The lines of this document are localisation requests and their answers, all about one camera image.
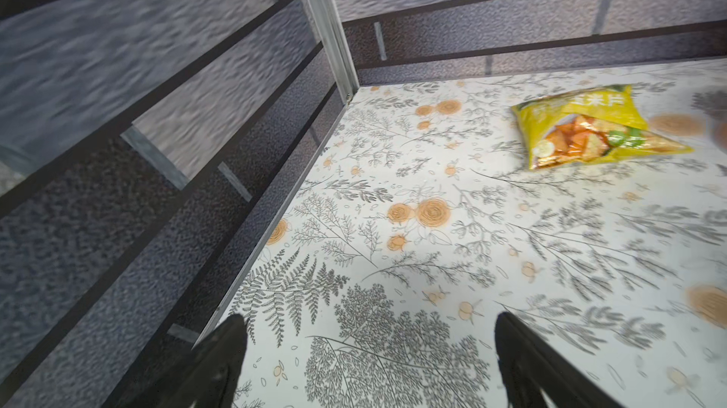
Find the yellow snack bag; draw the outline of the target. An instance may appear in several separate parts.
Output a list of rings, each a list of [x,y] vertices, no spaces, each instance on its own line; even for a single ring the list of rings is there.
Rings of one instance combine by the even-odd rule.
[[[649,129],[634,105],[630,84],[539,97],[514,105],[511,111],[522,133],[530,170],[693,150]]]

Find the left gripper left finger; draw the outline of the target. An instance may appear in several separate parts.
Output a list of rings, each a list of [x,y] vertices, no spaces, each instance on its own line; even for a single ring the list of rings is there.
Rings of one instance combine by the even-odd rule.
[[[129,407],[215,407],[233,405],[248,345],[247,321],[233,314]]]

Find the left aluminium frame post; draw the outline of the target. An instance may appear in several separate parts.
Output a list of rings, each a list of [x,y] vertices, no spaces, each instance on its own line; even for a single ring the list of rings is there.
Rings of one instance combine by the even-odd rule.
[[[344,105],[348,105],[360,89],[360,84],[335,0],[308,2],[340,95]]]

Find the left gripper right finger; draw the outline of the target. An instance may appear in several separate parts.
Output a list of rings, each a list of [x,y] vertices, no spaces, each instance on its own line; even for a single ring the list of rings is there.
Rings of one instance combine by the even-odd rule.
[[[620,405],[512,313],[497,316],[495,345],[511,407]]]

